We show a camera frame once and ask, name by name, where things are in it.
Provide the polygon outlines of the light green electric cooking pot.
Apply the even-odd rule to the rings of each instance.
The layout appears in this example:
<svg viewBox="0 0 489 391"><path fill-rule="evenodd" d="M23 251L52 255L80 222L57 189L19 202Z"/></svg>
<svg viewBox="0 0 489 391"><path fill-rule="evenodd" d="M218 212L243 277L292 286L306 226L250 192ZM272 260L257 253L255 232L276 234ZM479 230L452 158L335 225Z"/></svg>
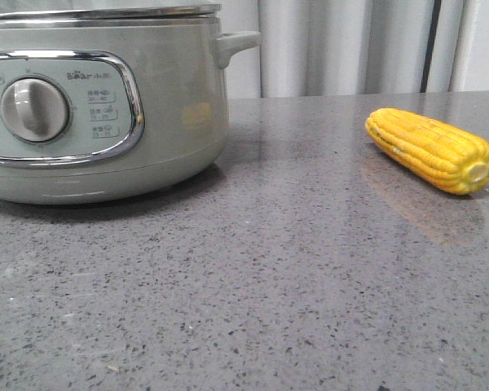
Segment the light green electric cooking pot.
<svg viewBox="0 0 489 391"><path fill-rule="evenodd" d="M213 9L0 14L0 200L96 203L198 174L226 142L226 66L260 39Z"/></svg>

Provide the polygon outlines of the white pleated curtain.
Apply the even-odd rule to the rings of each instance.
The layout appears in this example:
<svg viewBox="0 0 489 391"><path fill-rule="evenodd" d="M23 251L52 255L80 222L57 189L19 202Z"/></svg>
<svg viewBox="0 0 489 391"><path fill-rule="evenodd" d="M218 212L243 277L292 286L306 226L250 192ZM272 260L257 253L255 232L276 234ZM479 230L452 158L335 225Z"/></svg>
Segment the white pleated curtain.
<svg viewBox="0 0 489 391"><path fill-rule="evenodd" d="M225 1L232 98L489 90L489 1Z"/></svg>

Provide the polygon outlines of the glass pot lid steel rim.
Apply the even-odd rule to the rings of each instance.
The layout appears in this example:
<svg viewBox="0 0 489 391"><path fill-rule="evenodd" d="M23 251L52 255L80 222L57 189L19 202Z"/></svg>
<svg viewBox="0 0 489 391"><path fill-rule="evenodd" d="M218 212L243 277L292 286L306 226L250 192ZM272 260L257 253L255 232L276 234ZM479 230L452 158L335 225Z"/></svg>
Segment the glass pot lid steel rim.
<svg viewBox="0 0 489 391"><path fill-rule="evenodd" d="M0 1L0 20L168 18L211 15L221 7L220 1Z"/></svg>

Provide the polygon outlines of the yellow corn cob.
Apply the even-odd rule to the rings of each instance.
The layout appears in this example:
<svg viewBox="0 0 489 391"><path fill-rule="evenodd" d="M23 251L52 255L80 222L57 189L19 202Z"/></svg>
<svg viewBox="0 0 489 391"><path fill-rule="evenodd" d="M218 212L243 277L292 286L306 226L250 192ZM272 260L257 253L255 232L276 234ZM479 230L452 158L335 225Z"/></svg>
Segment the yellow corn cob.
<svg viewBox="0 0 489 391"><path fill-rule="evenodd" d="M463 196L489 183L489 142L475 134L397 108L372 112L365 128L386 155L442 191Z"/></svg>

